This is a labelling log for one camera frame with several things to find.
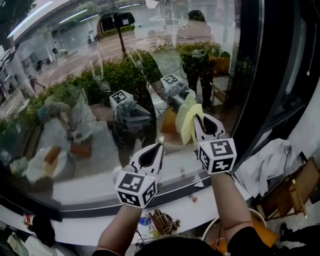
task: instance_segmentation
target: yellow cloth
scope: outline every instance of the yellow cloth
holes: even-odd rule
[[[175,129],[181,134],[183,145],[186,145],[191,137],[193,142],[197,141],[195,136],[194,116],[198,115],[201,120],[204,118],[204,112],[201,104],[197,104],[193,93],[189,93],[180,106],[175,119]]]

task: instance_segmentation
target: glass window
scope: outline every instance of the glass window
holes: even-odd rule
[[[306,22],[301,18],[300,19],[300,37],[299,37],[299,46],[296,53],[296,59],[294,62],[294,67],[292,71],[292,75],[290,77],[289,83],[285,89],[285,93],[289,94],[291,93],[291,90],[295,84],[299,68],[301,65],[302,58],[304,56],[304,50],[306,45],[306,36],[307,36],[307,24]]]
[[[12,184],[60,210],[115,205],[117,170],[154,143],[160,193],[207,176],[177,117],[191,97],[234,127],[247,88],[233,86],[235,70],[251,72],[237,62],[241,1],[29,0],[19,13],[15,2],[0,7],[0,160]]]

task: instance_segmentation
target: orange object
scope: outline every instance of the orange object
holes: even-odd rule
[[[213,66],[213,77],[225,76],[229,73],[230,58],[228,57],[209,57],[209,61],[214,63]]]
[[[82,158],[90,158],[92,153],[91,145],[80,145],[72,142],[70,146],[70,153],[77,155]]]
[[[46,154],[44,161],[46,161],[48,164],[52,165],[52,163],[56,160],[58,155],[60,154],[61,147],[54,145],[48,154]]]
[[[263,223],[257,221],[254,218],[252,219],[252,223],[253,223],[253,227],[254,227],[255,231],[257,232],[257,234],[259,235],[261,240],[268,247],[271,248],[274,245],[274,243],[276,242],[278,235],[275,234],[271,229],[265,227]],[[227,252],[227,242],[226,242],[225,237],[223,235],[221,235],[218,248],[216,247],[216,243],[217,243],[217,241],[212,243],[211,247],[215,250],[217,249],[219,252],[221,252],[223,255],[225,255],[225,253]]]
[[[163,134],[171,134],[171,135],[177,135],[176,131],[176,118],[177,114],[172,111],[172,109],[167,109],[165,111],[165,117],[163,120],[163,124],[161,127],[161,133]]]

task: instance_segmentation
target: ceiling light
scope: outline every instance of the ceiling light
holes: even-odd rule
[[[33,13],[31,13],[28,17],[26,17],[18,26],[16,26],[15,29],[12,30],[11,33],[6,38],[12,37],[18,31],[18,29],[20,29],[24,24],[27,23],[27,21],[29,21],[33,16],[41,12],[44,8],[48,7],[52,3],[53,1],[46,2],[44,5],[36,9]]]
[[[93,16],[91,16],[91,17],[89,17],[89,18],[85,18],[85,19],[83,19],[83,20],[80,20],[79,22],[84,22],[84,21],[89,20],[89,19],[91,19],[91,18],[93,18],[93,17],[97,17],[98,15],[99,15],[99,14],[93,15]]]
[[[82,10],[82,11],[80,11],[80,12],[78,12],[78,13],[76,13],[76,14],[68,17],[68,18],[65,18],[64,20],[60,21],[59,24],[61,24],[61,23],[63,23],[63,22],[66,22],[67,20],[73,18],[74,16],[77,16],[77,15],[79,15],[79,14],[82,14],[82,13],[84,13],[84,12],[86,12],[86,11],[88,11],[88,9]]]
[[[135,4],[131,4],[131,5],[122,6],[122,7],[119,7],[119,9],[131,7],[131,6],[138,6],[138,5],[141,5],[141,3],[135,3]]]

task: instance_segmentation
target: tree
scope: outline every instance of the tree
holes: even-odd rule
[[[36,7],[35,0],[0,0],[0,45],[4,50],[12,47],[9,33]]]

